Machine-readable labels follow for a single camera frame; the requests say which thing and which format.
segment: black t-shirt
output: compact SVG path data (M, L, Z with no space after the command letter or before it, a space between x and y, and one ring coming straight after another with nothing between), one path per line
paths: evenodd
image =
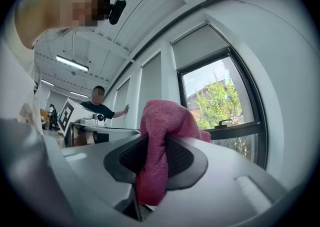
M112 119L115 113L110 110L107 106L103 104L94 105L91 103L91 101L84 101L80 103L83 107L86 107L90 111L93 111L94 113L100 113L103 114L104 120L106 119Z

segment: person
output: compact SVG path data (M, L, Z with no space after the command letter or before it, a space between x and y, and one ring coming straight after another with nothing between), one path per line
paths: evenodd
M91 101L84 101L80 103L83 107L87 108L94 113L103 114L104 121L106 119L114 119L119 118L120 116L127 114L129 111L129 104L125 106L124 110L113 112L107 106L101 104L105 97L105 89L98 85L96 86L91 93ZM78 131L78 136L74 141L75 146L83 146L87 145L88 143L93 144L97 142L97 133L96 132L89 132L89 131Z
M37 39L51 29L60 29L59 36L72 27L96 26L110 10L110 0L16 0L0 31L0 118L29 123L43 135ZM34 92L35 82L40 85Z
M49 111L49 120L50 120L49 130L52 129L52 124L53 124L54 116L56 113L57 113L57 110L56 110L55 106L51 103L50 104L50 111Z

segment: white ceiling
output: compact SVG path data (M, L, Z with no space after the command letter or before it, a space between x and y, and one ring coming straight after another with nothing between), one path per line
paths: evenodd
M42 78L65 92L89 96L97 85L104 86L107 91L125 66L134 62L137 49L155 28L159 29L164 20L170 19L182 7L197 4L196 0L126 2L116 25L102 21L98 27L88 28L86 32L73 30L64 37L57 37L56 30L50 30L41 36L35 46L35 58ZM57 62L56 55L88 66L88 73Z

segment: white table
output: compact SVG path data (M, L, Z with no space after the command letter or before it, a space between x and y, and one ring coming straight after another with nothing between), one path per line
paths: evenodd
M116 135L121 135L121 134L127 134L126 136L134 136L134 135L140 135L140 131L138 129L131 129L131 128L112 128L112 127L107 127L107 126L102 126L102 125L89 125L89 124L82 124L78 122L71 122L70 123L70 130L68 133L68 143L71 145L71 147L75 146L75 141L74 141L74 127L85 130L85 131L93 131L97 132L99 134L116 134Z

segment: sky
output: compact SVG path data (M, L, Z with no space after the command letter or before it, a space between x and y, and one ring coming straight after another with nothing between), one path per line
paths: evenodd
M186 96L191 96L196 91L202 89L205 85L208 85L208 79L212 82L216 82L213 72L216 73L219 81L225 79L225 68L222 60L215 61L209 65L184 75L183 78Z

